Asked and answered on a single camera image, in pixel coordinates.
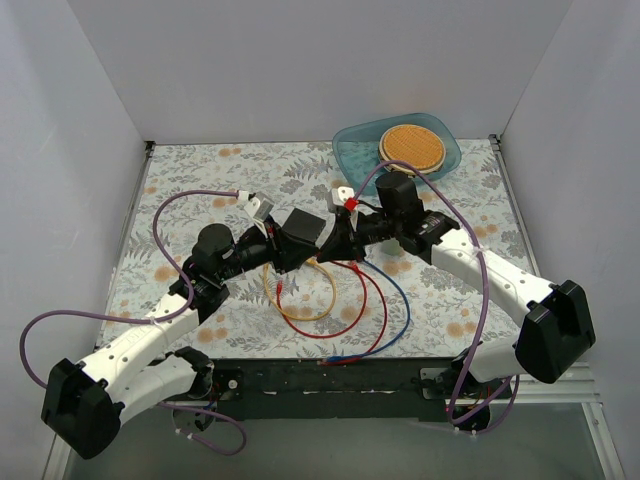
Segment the black network switch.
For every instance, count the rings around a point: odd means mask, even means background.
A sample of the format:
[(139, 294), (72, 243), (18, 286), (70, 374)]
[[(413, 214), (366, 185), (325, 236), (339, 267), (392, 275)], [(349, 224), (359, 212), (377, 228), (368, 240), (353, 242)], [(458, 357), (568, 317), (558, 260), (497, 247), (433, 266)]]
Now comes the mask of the black network switch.
[(294, 208), (282, 226), (282, 231), (297, 241), (315, 245), (325, 226), (325, 219)]

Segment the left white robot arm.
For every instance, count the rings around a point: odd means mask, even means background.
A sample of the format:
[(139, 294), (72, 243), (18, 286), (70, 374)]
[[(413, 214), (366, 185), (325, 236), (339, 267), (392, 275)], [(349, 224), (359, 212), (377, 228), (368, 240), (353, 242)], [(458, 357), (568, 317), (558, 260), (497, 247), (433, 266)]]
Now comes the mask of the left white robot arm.
[(83, 359), (63, 359), (48, 375), (41, 418), (81, 458), (92, 459), (121, 427), (176, 395), (205, 398), (213, 386), (209, 357), (184, 347), (160, 354), (195, 330), (229, 296), (226, 281), (270, 264), (286, 273), (313, 257), (325, 220), (294, 210), (284, 224), (256, 222), (239, 238), (213, 223), (198, 234), (180, 278), (147, 316)]

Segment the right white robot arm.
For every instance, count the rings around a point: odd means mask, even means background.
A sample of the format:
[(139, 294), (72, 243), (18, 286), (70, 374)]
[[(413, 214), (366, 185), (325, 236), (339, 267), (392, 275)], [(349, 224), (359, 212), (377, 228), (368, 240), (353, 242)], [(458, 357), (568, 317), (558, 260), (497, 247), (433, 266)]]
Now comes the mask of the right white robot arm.
[(475, 397), (490, 381), (520, 374), (551, 384), (595, 344), (581, 286), (571, 280), (554, 284), (475, 245), (456, 220), (424, 207), (404, 173), (383, 174), (376, 190), (380, 206), (371, 214), (358, 212), (351, 188), (331, 191), (335, 223), (318, 259), (361, 261), (366, 246), (395, 239), (405, 252), (487, 294), (519, 332), (482, 341), (453, 361), (452, 383), (460, 395)]

